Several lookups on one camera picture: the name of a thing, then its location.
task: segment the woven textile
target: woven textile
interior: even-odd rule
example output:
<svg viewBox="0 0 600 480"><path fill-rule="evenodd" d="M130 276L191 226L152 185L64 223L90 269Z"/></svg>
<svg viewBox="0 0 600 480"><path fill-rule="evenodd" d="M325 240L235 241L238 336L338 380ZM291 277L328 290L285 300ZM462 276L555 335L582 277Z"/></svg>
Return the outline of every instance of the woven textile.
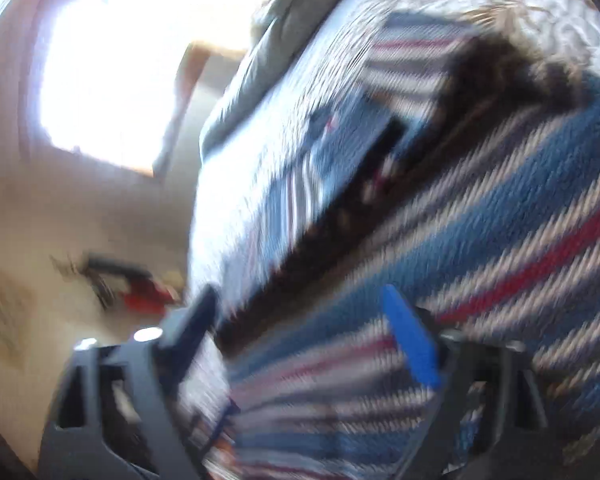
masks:
<svg viewBox="0 0 600 480"><path fill-rule="evenodd" d="M307 281L279 275L221 334L244 477L391 472L433 393L413 383L382 315L386 283L472 338L523 341L564 446L560 476L599 468L600 80L398 13L360 84L402 125L373 178L342 187L370 205L350 223L372 212L378 224L337 260L313 246ZM474 397L450 465L472 441Z"/></svg>

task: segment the red stripe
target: red stripe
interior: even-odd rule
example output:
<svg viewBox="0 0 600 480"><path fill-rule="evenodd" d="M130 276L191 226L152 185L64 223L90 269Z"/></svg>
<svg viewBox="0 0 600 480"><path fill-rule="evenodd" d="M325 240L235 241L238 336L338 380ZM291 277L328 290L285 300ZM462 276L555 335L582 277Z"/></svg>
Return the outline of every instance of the red stripe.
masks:
<svg viewBox="0 0 600 480"><path fill-rule="evenodd" d="M438 319L445 322L460 322L491 309L534 282L549 276L555 269L589 247L598 238L600 238L600 209L579 230L565 237L538 261L529 264L520 272L512 274L509 279L481 296L475 296L453 311L441 314Z"/></svg>
<svg viewBox="0 0 600 480"><path fill-rule="evenodd" d="M402 46L443 46L453 43L460 39L460 36L453 38L439 38L437 40L394 40L394 41L380 41L374 43L371 48L398 48Z"/></svg>
<svg viewBox="0 0 600 480"><path fill-rule="evenodd" d="M273 464L269 464L269 463L265 463L265 462L256 462L254 464L238 464L238 466L241 466L243 468L263 468L263 469L265 469L264 472L259 472L258 474L247 473L247 476L249 478L270 478L270 477L266 476L266 470L279 471L281 473L307 475L307 476L311 476L312 478L318 478L320 480L331 480L334 478L349 478L348 476L337 474L337 473L322 474L322 473L317 473L315 471L312 471L310 469L284 467L284 466L273 465Z"/></svg>
<svg viewBox="0 0 600 480"><path fill-rule="evenodd" d="M301 376L307 373L321 372L332 367L334 364L342 364L360 357L364 357L368 354L375 354L380 351L391 350L395 348L396 347L394 336L388 335L384 336L382 339L375 340L365 346L359 346L349 350L347 350L346 348L339 349L335 355L327 354L321 361L313 362L308 365L303 365L298 368L292 368L291 370L279 372L278 374L269 377L264 377L256 383L249 384L244 388L238 387L236 392L232 393L232 396L244 396L250 393L251 390L261 390L264 386L267 386L271 383L283 381L285 379L289 379L295 376Z"/></svg>

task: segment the red object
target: red object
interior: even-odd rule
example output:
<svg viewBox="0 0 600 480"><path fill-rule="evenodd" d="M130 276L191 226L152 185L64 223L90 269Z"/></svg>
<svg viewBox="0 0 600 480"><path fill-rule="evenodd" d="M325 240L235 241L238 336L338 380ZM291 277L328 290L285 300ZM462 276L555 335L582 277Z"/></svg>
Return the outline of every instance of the red object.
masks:
<svg viewBox="0 0 600 480"><path fill-rule="evenodd" d="M121 294L125 305L141 314L165 313L165 307L175 298L163 286L148 278L128 278L129 292Z"/></svg>

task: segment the bright window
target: bright window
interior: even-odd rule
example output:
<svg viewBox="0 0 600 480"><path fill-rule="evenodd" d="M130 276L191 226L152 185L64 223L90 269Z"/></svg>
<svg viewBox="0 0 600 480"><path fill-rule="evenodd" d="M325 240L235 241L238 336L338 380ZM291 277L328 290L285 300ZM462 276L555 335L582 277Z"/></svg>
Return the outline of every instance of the bright window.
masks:
<svg viewBox="0 0 600 480"><path fill-rule="evenodd" d="M53 145L152 173L186 48L155 22L128 0L72 0L59 11L40 94Z"/></svg>

